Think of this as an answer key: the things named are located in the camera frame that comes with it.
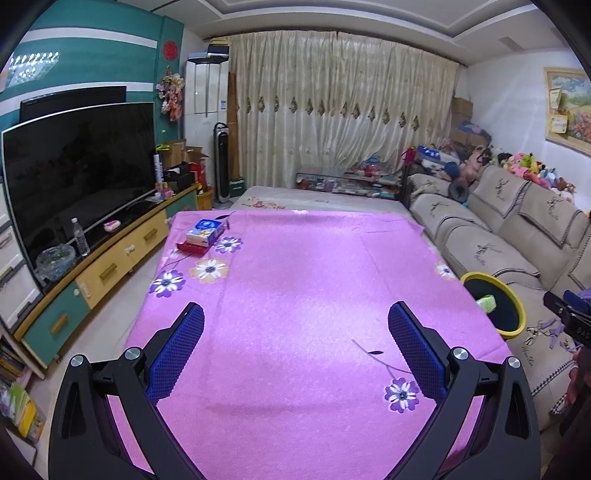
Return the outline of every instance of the television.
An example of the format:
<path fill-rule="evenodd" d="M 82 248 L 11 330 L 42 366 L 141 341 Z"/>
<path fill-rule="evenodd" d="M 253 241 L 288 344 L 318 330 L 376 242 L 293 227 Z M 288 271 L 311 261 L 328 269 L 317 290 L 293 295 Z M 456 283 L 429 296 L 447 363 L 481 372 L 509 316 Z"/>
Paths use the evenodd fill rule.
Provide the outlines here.
<path fill-rule="evenodd" d="M 154 104 L 54 113 L 2 132 L 2 168 L 15 227 L 32 263 L 154 190 Z"/>
<path fill-rule="evenodd" d="M 18 122 L 23 123 L 51 113 L 74 110 L 84 106 L 125 103 L 127 88 L 123 86 L 90 87 L 48 93 L 21 102 Z"/>

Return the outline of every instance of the white bedsheet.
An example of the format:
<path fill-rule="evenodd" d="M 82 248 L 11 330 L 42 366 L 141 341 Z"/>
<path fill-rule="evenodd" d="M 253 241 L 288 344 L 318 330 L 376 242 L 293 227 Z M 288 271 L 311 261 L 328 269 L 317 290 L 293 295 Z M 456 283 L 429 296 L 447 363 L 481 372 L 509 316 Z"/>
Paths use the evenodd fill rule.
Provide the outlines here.
<path fill-rule="evenodd" d="M 251 209 L 397 213 L 409 219 L 413 218 L 402 203 L 394 200 L 259 186 L 250 187 L 232 207 L 232 210 Z"/>

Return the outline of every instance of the tower fan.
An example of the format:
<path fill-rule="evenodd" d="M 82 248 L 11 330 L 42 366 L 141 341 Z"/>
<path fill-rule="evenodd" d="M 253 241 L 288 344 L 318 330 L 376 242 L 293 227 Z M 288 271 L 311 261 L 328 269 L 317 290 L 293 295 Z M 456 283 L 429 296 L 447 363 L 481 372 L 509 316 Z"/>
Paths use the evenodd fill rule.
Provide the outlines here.
<path fill-rule="evenodd" d="M 213 202 L 215 209 L 226 209 L 230 202 L 230 171 L 228 158 L 228 126 L 221 122 L 213 127 L 213 164 L 215 167 L 216 196 Z"/>

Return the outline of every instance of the sofa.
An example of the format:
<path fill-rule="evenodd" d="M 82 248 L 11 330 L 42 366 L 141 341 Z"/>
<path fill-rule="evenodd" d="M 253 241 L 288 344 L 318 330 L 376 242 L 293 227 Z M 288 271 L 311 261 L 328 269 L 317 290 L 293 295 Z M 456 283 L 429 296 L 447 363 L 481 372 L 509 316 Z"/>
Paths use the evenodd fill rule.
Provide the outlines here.
<path fill-rule="evenodd" d="M 481 170 L 467 207 L 447 198 L 444 180 L 415 174 L 408 183 L 411 213 L 456 275 L 487 273 L 522 301 L 527 327 L 507 344 L 524 366 L 545 429 L 564 408 L 575 345 L 543 295 L 591 288 L 589 218 L 551 190 L 495 165 Z"/>

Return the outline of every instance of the picture frame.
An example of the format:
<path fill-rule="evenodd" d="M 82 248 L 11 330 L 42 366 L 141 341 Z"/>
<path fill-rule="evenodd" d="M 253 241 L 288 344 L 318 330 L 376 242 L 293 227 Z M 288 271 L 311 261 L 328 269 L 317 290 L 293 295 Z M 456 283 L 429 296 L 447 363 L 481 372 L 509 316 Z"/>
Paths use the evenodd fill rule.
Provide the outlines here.
<path fill-rule="evenodd" d="M 544 68 L 546 85 L 546 139 L 572 148 L 591 157 L 591 80 L 582 69 L 558 67 Z M 551 98 L 551 91 L 556 95 L 560 90 L 558 108 L 556 99 Z M 568 123 L 563 134 L 552 131 L 553 120 L 559 115 L 566 115 Z"/>

